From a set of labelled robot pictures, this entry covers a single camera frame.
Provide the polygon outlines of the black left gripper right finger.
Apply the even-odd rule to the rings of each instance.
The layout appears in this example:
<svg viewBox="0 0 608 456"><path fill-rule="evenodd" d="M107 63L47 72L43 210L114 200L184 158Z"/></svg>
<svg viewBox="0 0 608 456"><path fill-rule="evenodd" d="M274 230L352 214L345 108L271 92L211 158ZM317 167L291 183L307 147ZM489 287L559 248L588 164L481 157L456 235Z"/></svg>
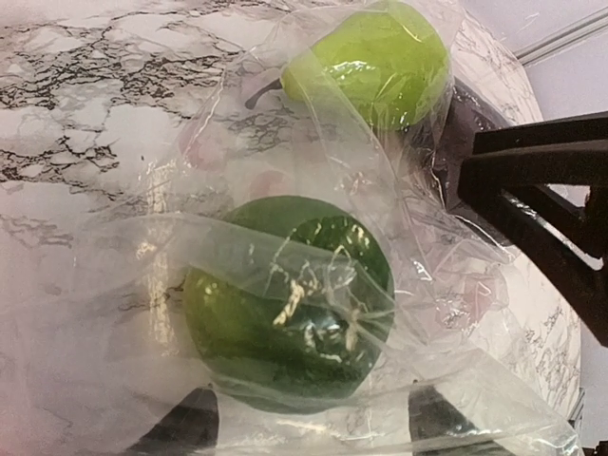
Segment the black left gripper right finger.
<svg viewBox="0 0 608 456"><path fill-rule="evenodd" d="M414 382L408 395L408 429L414 442L413 455L512 455L493 440L466 444L423 444L443 437L478 434L479 429L448 402L433 386Z"/></svg>

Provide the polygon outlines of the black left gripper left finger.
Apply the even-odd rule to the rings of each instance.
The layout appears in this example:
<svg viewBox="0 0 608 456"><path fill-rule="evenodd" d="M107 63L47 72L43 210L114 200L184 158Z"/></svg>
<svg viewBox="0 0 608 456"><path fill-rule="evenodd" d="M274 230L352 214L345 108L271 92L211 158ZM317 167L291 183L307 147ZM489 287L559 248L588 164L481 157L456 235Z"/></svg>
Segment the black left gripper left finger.
<svg viewBox="0 0 608 456"><path fill-rule="evenodd" d="M215 448L218 437L218 398L210 387L197 388L135 443L135 454L190 455Z"/></svg>

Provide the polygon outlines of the clear zip top bag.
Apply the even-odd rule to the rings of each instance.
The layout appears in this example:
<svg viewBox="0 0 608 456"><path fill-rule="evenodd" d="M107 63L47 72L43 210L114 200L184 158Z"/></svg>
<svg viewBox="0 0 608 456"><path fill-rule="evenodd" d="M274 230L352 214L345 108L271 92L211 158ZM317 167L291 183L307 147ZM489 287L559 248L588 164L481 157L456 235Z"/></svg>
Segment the clear zip top bag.
<svg viewBox="0 0 608 456"><path fill-rule="evenodd" d="M2 453L581 454L525 308L578 320L444 204L465 101L540 116L457 1L3 19Z"/></svg>

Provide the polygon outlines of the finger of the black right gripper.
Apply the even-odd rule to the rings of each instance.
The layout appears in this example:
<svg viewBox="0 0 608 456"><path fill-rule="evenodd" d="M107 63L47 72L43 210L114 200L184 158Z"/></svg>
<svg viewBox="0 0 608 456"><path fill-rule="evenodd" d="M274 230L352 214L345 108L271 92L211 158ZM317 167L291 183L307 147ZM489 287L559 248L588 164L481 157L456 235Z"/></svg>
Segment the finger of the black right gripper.
<svg viewBox="0 0 608 456"><path fill-rule="evenodd" d="M607 115L476 134L460 199L514 243L607 343Z"/></svg>

